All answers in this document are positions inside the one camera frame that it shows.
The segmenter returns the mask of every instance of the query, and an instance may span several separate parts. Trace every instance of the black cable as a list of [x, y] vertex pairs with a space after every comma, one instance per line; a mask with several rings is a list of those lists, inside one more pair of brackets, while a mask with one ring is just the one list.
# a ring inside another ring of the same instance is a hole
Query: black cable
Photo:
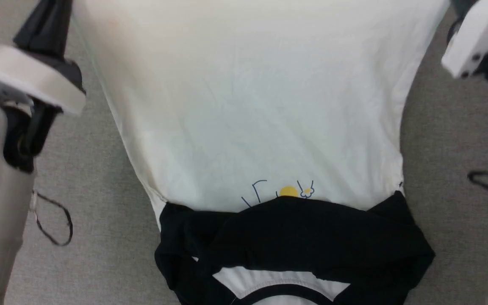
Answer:
[[462, 25], [464, 18], [460, 17], [449, 27], [447, 31], [447, 44], [451, 41], [451, 38], [459, 31], [460, 25]]
[[59, 203], [55, 200], [49, 199], [48, 197], [46, 197], [46, 196], [44, 196], [38, 192], [37, 192], [37, 196], [41, 199], [46, 200], [48, 203], [52, 203], [53, 205], [55, 205], [56, 207], [58, 207], [64, 211], [65, 216], [67, 217], [67, 225], [69, 226], [69, 238], [64, 243], [60, 243], [59, 241], [57, 241], [54, 237], [52, 237], [52, 235], [50, 235], [46, 230], [44, 230], [44, 228], [41, 225], [41, 221], [39, 220], [39, 216], [37, 215], [37, 211], [35, 211], [35, 221], [37, 222], [37, 227], [39, 227], [39, 230], [41, 230], [41, 232], [48, 239], [50, 239], [50, 241], [54, 245], [60, 246], [60, 247], [65, 247], [66, 245], [69, 245], [69, 243], [71, 242], [71, 239], [73, 239], [73, 220], [71, 220], [71, 214], [69, 213], [69, 210], [66, 207], [64, 207], [61, 203]]
[[468, 180], [472, 182], [472, 184], [478, 185], [483, 189], [488, 191], [488, 184], [483, 182], [482, 180], [477, 180], [477, 177], [488, 177], [488, 170], [473, 170], [468, 173]]

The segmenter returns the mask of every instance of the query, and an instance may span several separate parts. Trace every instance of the yellow circle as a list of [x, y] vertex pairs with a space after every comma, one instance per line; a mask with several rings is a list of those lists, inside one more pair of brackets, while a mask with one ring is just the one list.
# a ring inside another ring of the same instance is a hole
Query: yellow circle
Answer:
[[299, 192], [292, 186], [286, 186], [280, 191], [280, 196], [298, 197]]

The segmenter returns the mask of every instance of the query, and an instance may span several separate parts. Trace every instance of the black t-shirt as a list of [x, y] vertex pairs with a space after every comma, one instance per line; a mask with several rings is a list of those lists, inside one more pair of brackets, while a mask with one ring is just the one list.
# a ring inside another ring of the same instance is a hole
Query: black t-shirt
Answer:
[[402, 305], [433, 259], [398, 191], [368, 211], [297, 197], [240, 213], [168, 203], [155, 252], [183, 305]]

